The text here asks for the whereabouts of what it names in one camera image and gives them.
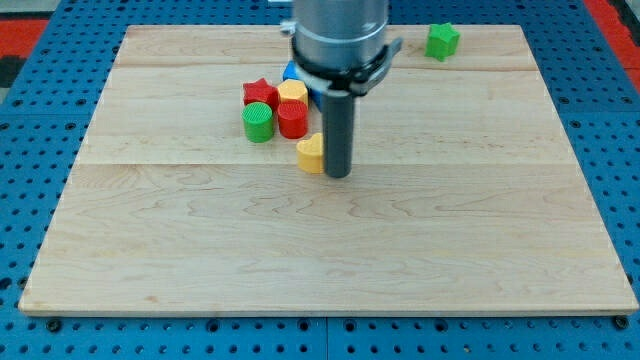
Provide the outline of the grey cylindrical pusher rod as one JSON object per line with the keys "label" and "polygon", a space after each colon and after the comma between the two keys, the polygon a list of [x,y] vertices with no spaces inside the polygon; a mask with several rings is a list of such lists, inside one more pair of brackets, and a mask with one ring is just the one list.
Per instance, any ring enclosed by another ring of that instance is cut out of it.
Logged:
{"label": "grey cylindrical pusher rod", "polygon": [[324,172],[344,178],[351,172],[355,100],[351,93],[328,90],[322,100]]}

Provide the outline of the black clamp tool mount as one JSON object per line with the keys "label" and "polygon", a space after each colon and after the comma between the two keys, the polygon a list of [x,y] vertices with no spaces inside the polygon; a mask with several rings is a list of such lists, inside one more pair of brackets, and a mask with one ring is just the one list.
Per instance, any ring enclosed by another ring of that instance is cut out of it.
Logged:
{"label": "black clamp tool mount", "polygon": [[349,93],[362,97],[384,80],[403,39],[373,47],[371,56],[366,53],[369,45],[368,40],[341,43],[294,37],[292,59],[298,76],[311,89],[327,96]]}

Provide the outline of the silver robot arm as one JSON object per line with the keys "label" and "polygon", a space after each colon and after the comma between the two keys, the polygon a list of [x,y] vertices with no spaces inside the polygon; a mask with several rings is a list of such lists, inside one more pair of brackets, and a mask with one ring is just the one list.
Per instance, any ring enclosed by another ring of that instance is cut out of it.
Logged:
{"label": "silver robot arm", "polygon": [[403,39],[386,41],[387,0],[296,0],[281,23],[301,81],[322,96],[324,172],[352,169],[356,99],[381,83]]}

